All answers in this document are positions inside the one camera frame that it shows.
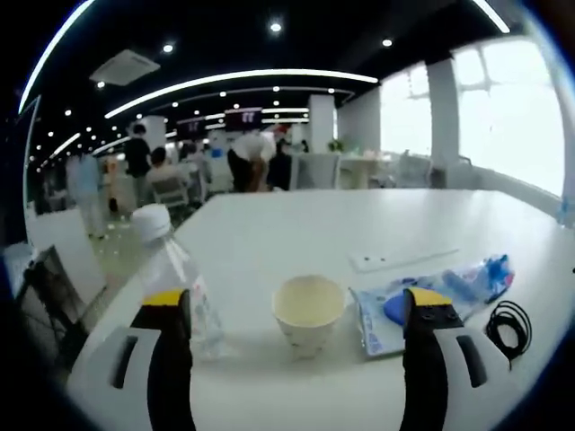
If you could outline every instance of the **window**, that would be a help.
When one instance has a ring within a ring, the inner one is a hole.
[[[431,102],[425,65],[386,79],[381,100],[382,151],[431,155]]]
[[[465,48],[454,59],[460,154],[560,196],[562,117],[537,46],[525,39],[497,40]]]

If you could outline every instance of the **black cable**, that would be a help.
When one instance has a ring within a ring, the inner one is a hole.
[[[511,347],[503,342],[499,332],[500,326],[509,326],[515,331],[517,334],[516,346]],[[519,305],[511,301],[501,301],[498,303],[485,327],[485,334],[493,344],[501,350],[503,355],[507,357],[509,366],[513,359],[523,355],[527,351],[531,345],[531,333],[531,321],[527,313]]]

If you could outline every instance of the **paper cup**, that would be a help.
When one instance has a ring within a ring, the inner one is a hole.
[[[320,276],[292,278],[272,302],[279,327],[298,358],[312,358],[322,350],[344,306],[340,287]]]

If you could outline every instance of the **bottle cap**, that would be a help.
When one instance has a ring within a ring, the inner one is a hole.
[[[152,204],[132,213],[132,226],[141,242],[151,242],[170,232],[172,222],[165,205]]]

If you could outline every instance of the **black ceiling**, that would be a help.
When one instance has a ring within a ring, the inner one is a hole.
[[[8,49],[21,61],[11,69],[13,88],[23,88],[25,76],[36,59],[73,9],[75,2],[60,2],[59,7],[39,6],[34,23],[24,32],[22,43]],[[283,29],[271,34],[274,21]],[[110,142],[116,138],[111,126],[123,131],[137,113],[165,115],[174,122],[194,110],[213,114],[242,106],[300,108],[307,104],[309,90],[267,91],[232,94],[245,88],[317,87],[362,93],[373,84],[318,77],[245,78],[178,91],[146,102],[106,120],[104,115],[119,105],[151,91],[203,76],[266,68],[314,68],[341,70],[382,78],[423,59],[433,59],[450,48],[497,35],[498,31],[469,0],[359,0],[349,2],[267,2],[202,3],[177,0],[96,0],[75,22],[57,45],[31,92],[31,101],[41,94],[41,121],[32,143],[33,154],[41,163],[56,147],[76,132],[81,140]],[[385,49],[384,38],[394,40]],[[166,55],[165,42],[175,49]],[[123,49],[158,63],[161,68],[124,87],[95,87],[89,76]],[[220,98],[220,91],[229,92]],[[185,100],[214,93],[193,101]],[[336,93],[341,103],[348,93]],[[12,97],[10,107],[17,107]],[[180,101],[172,108],[173,101]],[[64,110],[73,111],[71,117]],[[90,134],[86,127],[93,128]]]

